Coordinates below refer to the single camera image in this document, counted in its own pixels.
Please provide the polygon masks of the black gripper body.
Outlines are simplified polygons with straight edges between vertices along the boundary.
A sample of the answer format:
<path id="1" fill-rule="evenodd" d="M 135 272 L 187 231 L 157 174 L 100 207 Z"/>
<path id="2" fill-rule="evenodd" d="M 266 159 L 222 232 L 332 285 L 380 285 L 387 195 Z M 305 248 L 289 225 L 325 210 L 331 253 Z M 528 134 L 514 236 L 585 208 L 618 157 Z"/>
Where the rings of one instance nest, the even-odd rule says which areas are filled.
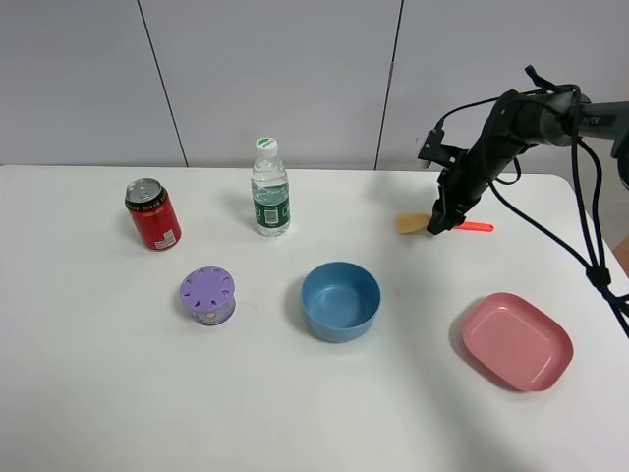
<path id="1" fill-rule="evenodd" d="M 469 150 L 441 147 L 438 161 L 443 170 L 437 179 L 438 199 L 434 203 L 436 221 L 462 221 L 495 178 L 494 152 L 480 147 Z"/>

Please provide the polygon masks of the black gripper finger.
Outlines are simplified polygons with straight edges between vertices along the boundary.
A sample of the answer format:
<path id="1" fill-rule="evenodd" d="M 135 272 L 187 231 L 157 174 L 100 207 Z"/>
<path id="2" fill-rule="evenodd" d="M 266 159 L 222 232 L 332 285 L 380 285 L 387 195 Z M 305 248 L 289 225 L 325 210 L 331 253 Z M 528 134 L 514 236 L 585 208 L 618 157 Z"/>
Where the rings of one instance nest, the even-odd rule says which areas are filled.
<path id="1" fill-rule="evenodd" d="M 457 208 L 435 207 L 432 210 L 426 231 L 431 235 L 439 235 L 444 231 L 450 231 L 462 224 L 466 215 Z"/>

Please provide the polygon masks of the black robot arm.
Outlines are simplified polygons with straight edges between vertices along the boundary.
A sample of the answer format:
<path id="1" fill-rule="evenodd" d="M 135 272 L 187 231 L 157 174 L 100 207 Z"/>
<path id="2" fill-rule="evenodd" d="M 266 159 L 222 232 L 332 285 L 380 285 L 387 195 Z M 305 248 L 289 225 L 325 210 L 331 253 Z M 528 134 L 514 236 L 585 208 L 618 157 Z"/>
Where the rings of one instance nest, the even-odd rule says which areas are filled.
<path id="1" fill-rule="evenodd" d="M 628 184 L 628 103 L 591 103 L 568 86 L 518 92 L 509 90 L 493 105 L 474 145 L 462 149 L 443 142 L 444 119 L 427 134 L 418 159 L 443 167 L 437 179 L 428 233 L 438 235 L 462 224 L 488 183 L 529 148 L 568 147 L 575 137 L 613 142 L 619 178 Z"/>

